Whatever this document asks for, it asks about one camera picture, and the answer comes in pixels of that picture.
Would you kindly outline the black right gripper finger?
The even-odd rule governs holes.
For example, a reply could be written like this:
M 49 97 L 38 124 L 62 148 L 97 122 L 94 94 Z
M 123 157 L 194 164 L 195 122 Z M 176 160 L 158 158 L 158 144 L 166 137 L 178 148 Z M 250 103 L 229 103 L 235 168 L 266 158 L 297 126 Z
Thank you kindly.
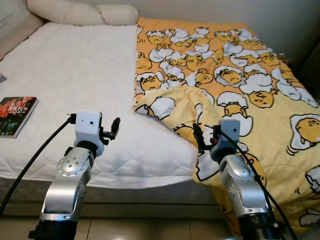
M 194 139 L 195 139 L 198 151 L 199 152 L 205 151 L 206 145 L 205 145 L 204 138 L 203 138 L 203 132 L 202 132 L 201 127 L 199 126 L 198 123 L 193 123 L 193 135 L 194 135 Z

